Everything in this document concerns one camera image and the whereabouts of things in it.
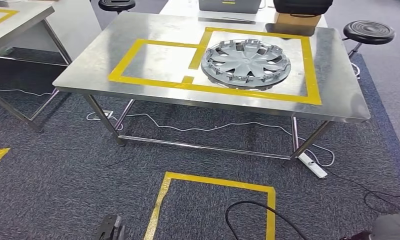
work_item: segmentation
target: laptop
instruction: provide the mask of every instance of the laptop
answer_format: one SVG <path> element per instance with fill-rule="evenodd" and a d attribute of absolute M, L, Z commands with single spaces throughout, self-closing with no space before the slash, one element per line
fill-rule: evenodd
<path fill-rule="evenodd" d="M 261 0 L 198 0 L 200 10 L 241 14 L 256 14 Z"/>

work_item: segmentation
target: white power strip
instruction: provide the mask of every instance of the white power strip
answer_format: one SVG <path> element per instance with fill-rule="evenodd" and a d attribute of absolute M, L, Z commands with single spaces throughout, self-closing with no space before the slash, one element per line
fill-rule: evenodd
<path fill-rule="evenodd" d="M 318 178 L 323 179 L 328 175 L 315 161 L 313 161 L 305 153 L 302 153 L 298 157 L 298 159 L 300 159 L 316 176 L 318 176 Z"/>

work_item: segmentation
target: white cable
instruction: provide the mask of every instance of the white cable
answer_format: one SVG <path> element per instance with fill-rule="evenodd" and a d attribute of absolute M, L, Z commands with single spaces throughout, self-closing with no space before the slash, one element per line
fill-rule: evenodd
<path fill-rule="evenodd" d="M 88 121 L 100 121 L 100 119 L 92 119 L 92 118 L 89 118 L 90 116 L 92 116 L 92 115 L 94 115 L 95 114 L 95 112 L 91 112 L 90 114 L 88 114 L 87 116 L 86 116 L 86 119 L 88 120 Z M 113 117 L 113 116 L 111 116 L 111 117 L 108 117 L 108 119 L 114 119 L 114 120 L 116 120 L 116 122 L 117 122 L 117 118 L 115 118 L 115 117 Z M 122 131 L 123 130 L 123 124 L 120 124 L 119 125 L 119 128 L 117 129 L 118 131 Z"/>
<path fill-rule="evenodd" d="M 87 119 L 88 121 L 99 121 L 99 119 L 90 119 L 90 118 L 89 118 L 89 117 L 90 117 L 91 115 L 93 115 L 93 114 L 95 114 L 95 112 L 92 112 L 92 113 L 88 114 L 88 115 L 86 116 L 86 119 Z M 150 115 L 148 115 L 148 114 L 146 114 L 146 113 L 133 114 L 133 115 L 126 115 L 126 116 L 127 116 L 127 117 L 147 116 L 150 120 L 153 121 L 153 123 L 154 123 L 158 128 L 173 129 L 173 130 L 177 130 L 177 131 L 180 131 L 180 132 L 187 132 L 187 131 L 203 131 L 203 132 L 210 132 L 210 131 L 214 131 L 214 130 L 217 130 L 217 129 L 222 129 L 222 128 L 225 128 L 225 127 L 231 126 L 231 125 L 240 126 L 240 125 L 257 124 L 257 125 L 261 125 L 261 126 L 264 126 L 264 127 L 280 129 L 280 130 L 284 131 L 286 134 L 292 136 L 292 134 L 291 134 L 289 131 L 285 130 L 285 128 L 283 128 L 283 127 L 281 127 L 281 126 L 266 125 L 266 124 L 263 124 L 263 123 L 260 123 L 260 122 L 256 122 L 256 121 L 246 122 L 246 123 L 228 123 L 228 124 L 226 124 L 226 125 L 219 126 L 219 127 L 215 127 L 215 128 L 212 128 L 212 129 L 201 129 L 201 128 L 180 129 L 180 128 L 177 128 L 177 127 L 174 127 L 174 126 L 159 125 L 159 124 L 156 122 L 156 120 L 154 120 Z M 117 121 L 117 119 L 116 119 L 115 117 L 113 117 L 113 116 L 109 117 L 109 119 L 114 119 L 114 120 Z M 118 128 L 117 130 L 118 130 L 118 131 L 121 131 L 122 129 L 123 129 L 123 124 L 120 124 L 120 126 L 119 126 L 119 128 Z M 323 166 L 323 167 L 329 167 L 329 166 L 332 166 L 332 165 L 334 164 L 334 162 L 335 162 L 335 153 L 334 153 L 333 151 L 331 151 L 331 150 L 329 150 L 329 149 L 327 149 L 327 148 L 324 148 L 324 147 L 322 147 L 322 146 L 316 145 L 316 144 L 312 144 L 312 145 L 315 146 L 315 147 L 317 147 L 317 148 L 319 148 L 319 149 L 325 150 L 325 151 L 329 152 L 329 153 L 332 155 L 331 163 L 330 163 L 330 164 L 323 165 L 323 164 L 321 164 L 321 163 L 319 162 L 318 157 L 317 157 L 311 150 L 307 149 L 306 151 L 309 152 L 309 153 L 315 158 L 316 162 L 317 162 L 319 165 L 321 165 L 321 166 Z"/>
<path fill-rule="evenodd" d="M 36 93 L 33 93 L 33 92 L 27 92 L 27 91 L 23 91 L 23 90 L 20 90 L 20 89 L 0 89 L 0 92 L 11 92 L 11 91 L 19 91 L 19 92 L 22 92 L 22 93 L 25 93 L 25 94 L 31 94 L 31 95 L 35 95 L 35 96 L 38 96 L 38 97 L 42 97 L 44 95 L 52 95 L 53 94 L 53 93 L 49 93 L 49 92 L 45 92 L 45 93 L 42 93 L 42 94 L 36 94 Z"/>
<path fill-rule="evenodd" d="M 357 69 L 356 77 L 359 77 L 360 73 L 361 73 L 360 68 L 357 65 L 355 65 L 354 63 L 351 63 L 351 65 L 353 65 L 353 67 L 355 67 Z"/>

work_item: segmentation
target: black bag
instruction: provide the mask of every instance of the black bag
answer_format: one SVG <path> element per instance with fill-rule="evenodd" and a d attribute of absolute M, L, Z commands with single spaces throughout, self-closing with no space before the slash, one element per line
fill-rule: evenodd
<path fill-rule="evenodd" d="M 332 5 L 333 0 L 273 0 L 276 11 L 281 14 L 322 15 Z"/>

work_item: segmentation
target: stainless steel table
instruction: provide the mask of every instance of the stainless steel table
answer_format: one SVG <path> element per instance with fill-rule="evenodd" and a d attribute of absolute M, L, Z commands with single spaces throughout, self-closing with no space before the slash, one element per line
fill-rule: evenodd
<path fill-rule="evenodd" d="M 47 16 L 54 12 L 51 4 L 44 2 L 17 2 L 11 4 L 3 3 L 3 5 L 5 6 L 0 7 L 0 48 L 13 40 L 20 33 L 26 31 L 35 24 L 42 22 L 51 39 L 56 44 L 63 59 L 65 60 L 65 66 L 69 65 L 72 62 L 69 54 L 64 49 L 60 40 L 57 38 L 57 36 L 54 34 L 53 30 L 49 26 L 48 22 L 45 20 Z M 4 56 L 0 56 L 0 59 L 33 62 L 29 60 Z M 15 115 L 17 118 L 28 124 L 35 131 L 41 132 L 42 128 L 36 125 L 33 120 L 41 113 L 41 111 L 51 102 L 51 100 L 57 94 L 58 90 L 54 89 L 51 97 L 41 107 L 39 107 L 39 109 L 31 117 L 25 116 L 2 98 L 0 98 L 0 105 L 8 110 L 10 113 Z"/>
<path fill-rule="evenodd" d="M 361 123 L 370 113 L 338 32 L 313 29 L 312 36 L 272 32 L 270 23 L 123 13 L 76 59 L 53 85 L 83 94 L 120 145 L 124 140 L 219 150 L 287 160 L 299 157 L 334 121 Z M 207 47 L 232 39 L 257 39 L 280 46 L 291 73 L 266 90 L 228 88 L 208 80 L 199 67 Z M 112 125 L 93 95 L 130 99 Z M 147 139 L 117 130 L 134 100 L 288 116 L 293 153 L 283 156 L 237 149 Z M 323 120 L 301 146 L 296 117 Z"/>

